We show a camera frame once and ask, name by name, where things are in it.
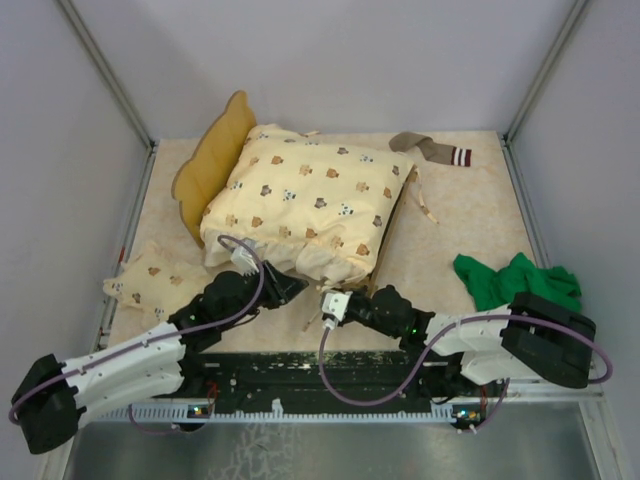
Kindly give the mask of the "cream animal print cushion cover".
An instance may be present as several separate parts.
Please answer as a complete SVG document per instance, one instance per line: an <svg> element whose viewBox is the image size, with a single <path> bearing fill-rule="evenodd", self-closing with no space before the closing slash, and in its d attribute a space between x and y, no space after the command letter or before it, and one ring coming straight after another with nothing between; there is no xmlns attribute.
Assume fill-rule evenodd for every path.
<svg viewBox="0 0 640 480"><path fill-rule="evenodd" d="M374 272L393 209L416 170L403 153L258 125L204 210L204 263L230 261L218 241L225 234L253 241L260 259L326 289L356 284Z"/></svg>

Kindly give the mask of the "wooden pet bed frame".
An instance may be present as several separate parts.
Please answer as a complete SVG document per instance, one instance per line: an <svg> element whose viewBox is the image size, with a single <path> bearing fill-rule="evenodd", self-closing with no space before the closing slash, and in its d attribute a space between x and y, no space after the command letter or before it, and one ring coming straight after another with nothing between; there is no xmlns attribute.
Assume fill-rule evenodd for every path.
<svg viewBox="0 0 640 480"><path fill-rule="evenodd" d="M203 263L205 244L200 236L200 224L204 210L226 186L232 170L238 163L248 133L258 125L260 124L257 123L254 113L248 105L246 93L243 91L234 93L223 113L209 127L191 158L183 164L174 178L172 196L179 204L180 216L185 227L202 250ZM345 141L327 140L314 132L300 134L313 135L326 142L353 144ZM414 176L415 173L410 175L402 189L400 199L393 209L392 219L385 229L383 244L374 272L360 282L369 282L376 272L389 237L389 231L402 204L403 195Z"/></svg>

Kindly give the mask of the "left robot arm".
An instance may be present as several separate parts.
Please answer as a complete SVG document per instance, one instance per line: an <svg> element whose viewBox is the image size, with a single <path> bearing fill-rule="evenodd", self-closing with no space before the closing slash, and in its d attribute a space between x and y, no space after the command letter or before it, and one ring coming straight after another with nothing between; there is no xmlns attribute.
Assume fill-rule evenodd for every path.
<svg viewBox="0 0 640 480"><path fill-rule="evenodd" d="M224 271L167 321L129 341L65 361L52 354L36 360L11 398L9 420L40 455L112 410L178 391L197 396L208 373L187 357L245 317L289 304L308 285L269 262L251 274Z"/></svg>

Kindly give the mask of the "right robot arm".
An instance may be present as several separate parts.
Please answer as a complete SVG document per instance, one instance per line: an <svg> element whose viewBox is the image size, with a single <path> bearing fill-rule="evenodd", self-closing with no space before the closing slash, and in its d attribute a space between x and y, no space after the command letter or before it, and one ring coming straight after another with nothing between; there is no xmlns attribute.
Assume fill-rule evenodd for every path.
<svg viewBox="0 0 640 480"><path fill-rule="evenodd" d="M498 379L536 379L571 389L589 384L596 325L587 317L533 293L518 293L497 308L471 315L421 311L392 287L368 297L349 292L334 302L337 322L356 322L420 354L458 355L446 372L461 396Z"/></svg>

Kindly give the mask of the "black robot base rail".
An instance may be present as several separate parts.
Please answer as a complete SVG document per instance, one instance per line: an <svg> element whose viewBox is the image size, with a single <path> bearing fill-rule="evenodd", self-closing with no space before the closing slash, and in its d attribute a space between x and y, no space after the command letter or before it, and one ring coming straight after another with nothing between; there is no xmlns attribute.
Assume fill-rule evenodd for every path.
<svg viewBox="0 0 640 480"><path fill-rule="evenodd" d="M194 431L207 423L482 422L497 401L578 403L600 400L601 387L569 389L536 378L498 379L478 386L460 373L461 355L431 353L410 384L382 405L356 406L332 395L371 402L408 378L416 355L401 351L210 353L192 363L178 393L157 396L104 415Z"/></svg>

